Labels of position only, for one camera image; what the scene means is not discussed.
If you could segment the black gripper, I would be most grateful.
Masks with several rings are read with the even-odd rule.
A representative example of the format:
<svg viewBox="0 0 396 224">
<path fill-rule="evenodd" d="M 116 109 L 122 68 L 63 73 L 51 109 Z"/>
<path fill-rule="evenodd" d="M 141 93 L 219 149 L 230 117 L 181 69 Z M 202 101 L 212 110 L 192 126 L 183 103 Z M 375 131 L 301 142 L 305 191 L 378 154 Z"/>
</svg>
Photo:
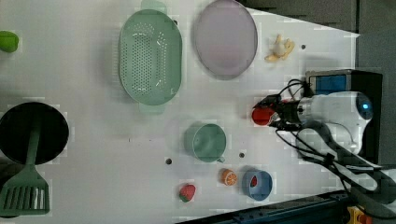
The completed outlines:
<svg viewBox="0 0 396 224">
<path fill-rule="evenodd" d="M 283 100 L 279 94 L 271 94 L 255 104 L 253 109 L 269 107 L 278 114 L 278 119 L 267 125 L 269 127 L 278 130 L 300 130 L 302 122 L 298 118 L 298 104 L 298 101 Z"/>
</svg>

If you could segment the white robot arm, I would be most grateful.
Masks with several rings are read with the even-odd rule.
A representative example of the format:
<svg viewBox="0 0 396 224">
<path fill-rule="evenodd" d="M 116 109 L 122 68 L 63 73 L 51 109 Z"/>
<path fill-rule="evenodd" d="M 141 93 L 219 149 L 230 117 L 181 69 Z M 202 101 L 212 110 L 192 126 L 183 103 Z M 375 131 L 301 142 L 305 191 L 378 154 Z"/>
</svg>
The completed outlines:
<svg viewBox="0 0 396 224">
<path fill-rule="evenodd" d="M 295 139 L 291 147 L 304 161 L 326 168 L 371 201 L 395 202 L 395 178 L 360 155 L 374 118 L 372 102 L 363 93 L 339 91 L 299 100 L 272 94 L 253 106 L 252 117 L 277 133 L 290 133 Z"/>
</svg>

